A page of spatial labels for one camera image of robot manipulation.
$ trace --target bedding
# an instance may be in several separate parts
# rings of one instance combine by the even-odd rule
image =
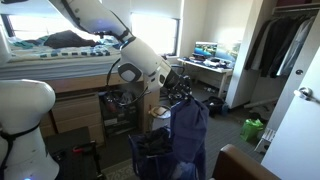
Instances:
[[[54,80],[102,75],[121,57],[120,45],[113,37],[92,44],[72,36],[69,31],[54,35],[25,41],[8,38],[11,58],[0,67],[0,79]]]
[[[63,31],[36,40],[22,41],[13,37],[8,41],[12,56],[10,62],[120,54],[119,44],[115,40],[94,42],[82,39],[72,31]]]

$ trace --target box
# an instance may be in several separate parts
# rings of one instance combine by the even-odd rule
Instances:
[[[312,0],[278,0],[277,6],[291,6],[299,4],[308,4],[311,2]]]

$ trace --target strap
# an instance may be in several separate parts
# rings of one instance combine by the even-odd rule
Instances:
[[[140,177],[139,171],[137,169],[137,154],[138,154],[138,149],[137,149],[137,145],[136,142],[134,142],[134,140],[132,139],[132,137],[129,135],[128,138],[130,147],[131,147],[131,153],[132,153],[132,168],[133,168],[133,172],[137,177]]]
[[[111,90],[110,90],[110,86],[109,86],[109,81],[110,81],[112,69],[114,68],[114,66],[115,66],[120,60],[121,60],[121,58],[119,58],[116,62],[114,62],[114,63],[112,64],[112,66],[111,66],[111,68],[110,68],[110,70],[109,70],[109,72],[108,72],[108,74],[107,74],[106,86],[105,86],[105,87],[106,87],[106,91],[107,91],[108,94],[111,94]],[[119,106],[130,106],[130,105],[136,103],[138,100],[140,100],[143,96],[149,94],[150,92],[146,92],[147,90],[148,90],[148,87],[146,87],[146,88],[144,89],[144,91],[143,91],[136,99],[134,99],[134,100],[131,101],[130,103],[123,104],[123,103],[120,103],[120,102],[118,102],[117,100],[115,100],[115,98],[113,98],[112,100],[113,100],[114,102],[116,102]]]
[[[40,125],[40,122],[35,127],[31,128],[29,130],[20,132],[20,133],[16,133],[16,134],[8,134],[3,131],[0,131],[0,136],[3,139],[7,140],[7,142],[8,142],[8,150],[7,150],[6,156],[4,157],[4,159],[1,163],[1,167],[0,167],[0,179],[4,179],[4,170],[7,168],[6,163],[7,163],[9,154],[12,150],[13,142],[16,140],[16,138],[34,131],[35,129],[37,129],[39,127],[39,125]]]

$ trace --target trash can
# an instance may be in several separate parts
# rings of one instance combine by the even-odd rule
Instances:
[[[242,126],[240,137],[245,141],[251,141],[257,138],[257,135],[261,130],[263,130],[263,124],[259,119],[247,119]]]
[[[161,127],[170,128],[171,111],[168,106],[158,106],[150,110],[151,129],[156,130]]]
[[[202,101],[204,105],[209,109],[210,117],[214,117],[215,114],[226,115],[228,112],[228,104],[223,99],[215,96],[210,96],[207,100]]]

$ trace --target white door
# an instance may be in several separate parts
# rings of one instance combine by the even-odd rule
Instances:
[[[299,88],[320,100],[320,48]],[[261,163],[281,179],[320,179],[320,104],[294,97]]]

